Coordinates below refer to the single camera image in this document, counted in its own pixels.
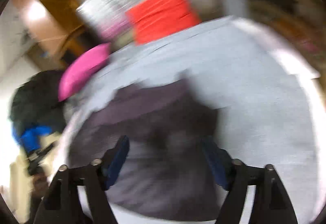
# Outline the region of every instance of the red fabric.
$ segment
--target red fabric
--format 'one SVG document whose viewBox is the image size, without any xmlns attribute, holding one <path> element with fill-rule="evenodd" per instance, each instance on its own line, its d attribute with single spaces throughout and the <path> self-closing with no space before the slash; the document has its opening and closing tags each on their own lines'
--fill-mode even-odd
<svg viewBox="0 0 326 224">
<path fill-rule="evenodd" d="M 145 0 L 127 11 L 136 43 L 148 43 L 200 23 L 187 0 Z"/>
</svg>

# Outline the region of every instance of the wooden furniture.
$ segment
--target wooden furniture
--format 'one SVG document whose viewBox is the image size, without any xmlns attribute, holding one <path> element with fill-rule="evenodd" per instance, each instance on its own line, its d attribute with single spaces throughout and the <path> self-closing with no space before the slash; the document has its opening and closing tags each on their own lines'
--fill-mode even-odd
<svg viewBox="0 0 326 224">
<path fill-rule="evenodd" d="M 68 66 L 85 51 L 100 43 L 101 41 L 85 25 L 79 25 L 61 43 L 55 59 Z"/>
<path fill-rule="evenodd" d="M 326 91 L 326 9 L 322 0 L 249 0 L 251 18 L 285 37 L 319 71 Z"/>
<path fill-rule="evenodd" d="M 74 40 L 78 28 L 83 27 L 82 21 L 71 8 L 71 0 L 12 0 L 20 17 L 29 29 L 32 37 L 47 54 L 60 58 L 62 46 L 66 52 L 78 57 L 85 48 Z"/>
<path fill-rule="evenodd" d="M 26 56 L 39 68 L 41 71 L 48 70 L 63 70 L 66 65 L 53 57 L 46 56 L 44 50 L 35 43 L 27 52 Z"/>
</svg>

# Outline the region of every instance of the light blue bedsheet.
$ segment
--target light blue bedsheet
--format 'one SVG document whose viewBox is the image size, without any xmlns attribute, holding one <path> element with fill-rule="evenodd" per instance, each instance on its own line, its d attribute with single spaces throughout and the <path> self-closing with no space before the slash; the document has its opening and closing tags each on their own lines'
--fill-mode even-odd
<svg viewBox="0 0 326 224">
<path fill-rule="evenodd" d="M 213 20 L 112 54 L 111 63 L 80 93 L 76 128 L 105 107 L 116 89 L 139 81 L 144 86 L 172 83 L 186 70 L 197 98 L 223 108 L 219 147 L 251 166 L 274 164 L 299 223 L 308 223 L 317 199 L 317 160 L 306 97 L 296 77 L 230 21 Z M 247 198 L 252 197 L 251 188 Z M 242 223 L 250 210 L 247 203 Z"/>
</svg>

